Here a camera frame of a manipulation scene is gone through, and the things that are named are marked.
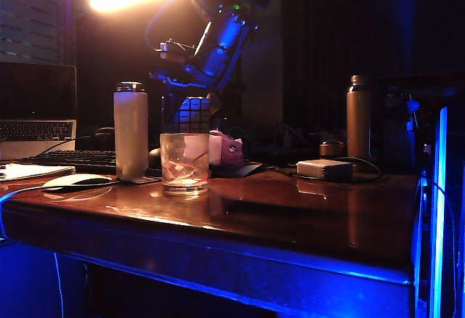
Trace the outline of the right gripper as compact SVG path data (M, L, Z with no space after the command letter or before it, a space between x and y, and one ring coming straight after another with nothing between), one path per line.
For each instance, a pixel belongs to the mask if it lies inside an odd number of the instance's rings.
M213 19L207 23L197 46L169 39L155 51L169 64L150 77L175 89L196 88L209 92L210 113L222 109L223 91L240 56L251 24L245 19ZM186 98L183 92L162 96L161 131L179 132L179 109Z

